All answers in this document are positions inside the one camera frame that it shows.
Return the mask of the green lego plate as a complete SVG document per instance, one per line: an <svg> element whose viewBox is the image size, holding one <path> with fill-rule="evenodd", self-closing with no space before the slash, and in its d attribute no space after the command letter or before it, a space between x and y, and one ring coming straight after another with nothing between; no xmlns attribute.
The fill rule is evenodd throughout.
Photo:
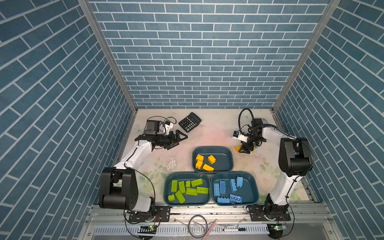
<svg viewBox="0 0 384 240"><path fill-rule="evenodd" d="M177 180L172 180L171 183L171 192L176 193L178 191L178 181Z"/></svg>
<svg viewBox="0 0 384 240"><path fill-rule="evenodd" d="M196 190L197 190L197 194L203 194L203 195L209 194L209 188L197 187Z"/></svg>

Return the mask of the blue sloped lego brick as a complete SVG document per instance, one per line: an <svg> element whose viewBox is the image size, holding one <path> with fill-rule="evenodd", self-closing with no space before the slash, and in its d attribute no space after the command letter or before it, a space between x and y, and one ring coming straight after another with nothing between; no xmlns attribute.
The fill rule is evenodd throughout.
<svg viewBox="0 0 384 240"><path fill-rule="evenodd" d="M236 180L237 188L241 188L243 186L243 181L244 181L243 177L237 177L237 180Z"/></svg>

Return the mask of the blue upturned lego brick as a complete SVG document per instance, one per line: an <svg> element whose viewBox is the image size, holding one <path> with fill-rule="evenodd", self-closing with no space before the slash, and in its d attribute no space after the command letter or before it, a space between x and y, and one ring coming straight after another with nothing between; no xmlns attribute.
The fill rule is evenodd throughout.
<svg viewBox="0 0 384 240"><path fill-rule="evenodd" d="M220 196L220 184L215 183L213 184L213 190L214 190L214 196L219 197Z"/></svg>

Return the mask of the blue lego brick top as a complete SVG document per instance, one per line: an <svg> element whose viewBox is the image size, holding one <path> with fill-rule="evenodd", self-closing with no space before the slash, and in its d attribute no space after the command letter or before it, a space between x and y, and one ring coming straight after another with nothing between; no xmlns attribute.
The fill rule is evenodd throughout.
<svg viewBox="0 0 384 240"><path fill-rule="evenodd" d="M228 204L231 203L231 201L230 201L229 198L218 197L218 198L217 198L217 203L218 203L218 204L221 204L221 205L228 205Z"/></svg>

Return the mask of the yellow square lego brick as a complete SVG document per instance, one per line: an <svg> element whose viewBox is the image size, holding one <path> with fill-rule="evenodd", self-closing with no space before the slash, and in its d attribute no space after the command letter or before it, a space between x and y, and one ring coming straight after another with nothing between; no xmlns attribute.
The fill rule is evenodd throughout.
<svg viewBox="0 0 384 240"><path fill-rule="evenodd" d="M197 162L196 162L196 165L195 165L196 169L197 169L197 170L200 170L200 169L202 168L203 164L204 164L203 161L197 161Z"/></svg>

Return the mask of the small yellow lego brick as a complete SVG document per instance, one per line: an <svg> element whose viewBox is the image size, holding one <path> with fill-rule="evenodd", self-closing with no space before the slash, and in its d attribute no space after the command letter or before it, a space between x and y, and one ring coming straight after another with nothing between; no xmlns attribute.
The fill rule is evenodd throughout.
<svg viewBox="0 0 384 240"><path fill-rule="evenodd" d="M208 161L210 164L214 164L216 162L216 158L213 155L208 156Z"/></svg>

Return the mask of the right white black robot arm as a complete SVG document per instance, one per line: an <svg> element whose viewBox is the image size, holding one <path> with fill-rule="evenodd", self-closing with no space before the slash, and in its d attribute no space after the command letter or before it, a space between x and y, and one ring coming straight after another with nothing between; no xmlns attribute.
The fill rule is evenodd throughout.
<svg viewBox="0 0 384 240"><path fill-rule="evenodd" d="M250 154L262 143L273 143L279 147L278 164L280 174L274 189L267 195L264 206L260 209L261 219L276 221L289 215L289 199L298 181L313 169L315 161L306 138L291 136L272 124L264 124L261 119L252 119L246 133L234 131L233 138L241 141L236 147L239 153Z"/></svg>

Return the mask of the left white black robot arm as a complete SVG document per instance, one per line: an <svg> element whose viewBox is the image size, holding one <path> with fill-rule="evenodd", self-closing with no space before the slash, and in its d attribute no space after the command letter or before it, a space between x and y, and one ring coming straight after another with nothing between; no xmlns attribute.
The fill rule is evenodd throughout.
<svg viewBox="0 0 384 240"><path fill-rule="evenodd" d="M100 176L99 206L148 213L155 207L156 197L140 194L136 174L138 167L156 148L170 150L186 140L188 135L179 130L172 131L174 123L147 120L141 135L135 138L135 144L128 154L113 167L105 168Z"/></svg>

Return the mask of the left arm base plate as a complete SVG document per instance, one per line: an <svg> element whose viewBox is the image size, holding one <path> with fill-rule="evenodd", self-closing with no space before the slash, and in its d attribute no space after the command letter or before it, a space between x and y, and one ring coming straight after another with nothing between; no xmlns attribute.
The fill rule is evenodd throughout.
<svg viewBox="0 0 384 240"><path fill-rule="evenodd" d="M130 223L141 223L145 221L153 221L156 222L169 222L171 215L171 207L169 206L155 206L151 207L148 212L130 212L128 221Z"/></svg>

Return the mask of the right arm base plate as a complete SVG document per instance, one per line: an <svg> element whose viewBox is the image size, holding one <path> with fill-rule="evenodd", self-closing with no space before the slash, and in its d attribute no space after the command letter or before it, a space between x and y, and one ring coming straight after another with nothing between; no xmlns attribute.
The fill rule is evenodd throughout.
<svg viewBox="0 0 384 240"><path fill-rule="evenodd" d="M264 205L250 205L246 207L252 222L276 222L290 221L289 206L272 206L265 207Z"/></svg>

